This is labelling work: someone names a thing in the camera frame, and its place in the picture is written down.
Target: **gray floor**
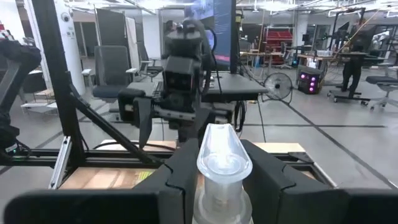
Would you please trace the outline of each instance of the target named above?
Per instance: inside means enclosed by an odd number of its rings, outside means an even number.
[[[329,80],[341,82],[336,69],[328,75]],[[295,70],[272,70],[285,72],[295,80]],[[380,97],[383,92],[375,85],[364,82],[368,75],[382,72],[363,70],[358,91],[364,97]],[[396,158],[398,152],[398,109],[387,106],[370,112],[358,102],[333,103],[326,97],[324,87],[319,95],[305,95],[294,91],[291,107],[278,101],[261,103],[262,116],[268,142],[298,142],[338,184],[339,187],[395,188],[398,185]],[[398,99],[398,93],[391,98]],[[109,105],[99,100],[90,100],[92,108],[108,119]],[[19,140],[30,147],[58,148],[63,138],[58,116],[23,113],[17,99],[11,110],[12,125],[21,129]],[[100,128],[79,114],[80,128],[84,138],[93,147],[110,137]],[[248,105],[246,125],[241,138],[262,142],[261,120],[257,105]],[[129,124],[113,123],[130,139],[138,138],[138,130]],[[165,126],[164,139],[174,140],[177,133]],[[154,121],[150,136],[162,140],[159,120]],[[47,167],[12,167],[0,176],[0,209],[9,199],[27,190],[46,188],[52,170]]]

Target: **wooden table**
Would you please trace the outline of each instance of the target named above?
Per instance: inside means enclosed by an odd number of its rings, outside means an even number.
[[[114,142],[105,140],[102,143]],[[149,144],[160,144],[175,147],[175,141],[148,141]],[[269,153],[305,152],[298,143],[274,143],[256,142],[256,146]],[[101,150],[125,150],[121,145],[115,144],[103,146]],[[146,151],[165,151],[150,146],[144,148]],[[131,189],[146,177],[150,176],[155,169],[120,169],[120,168],[91,168],[80,167],[63,183],[60,189]],[[314,178],[309,172],[305,175]],[[198,175],[198,186],[203,185],[203,176]]]

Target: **electric fan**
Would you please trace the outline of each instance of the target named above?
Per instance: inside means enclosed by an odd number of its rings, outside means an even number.
[[[264,86],[268,90],[266,95],[272,100],[283,100],[293,90],[292,80],[280,72],[270,74],[264,81]]]

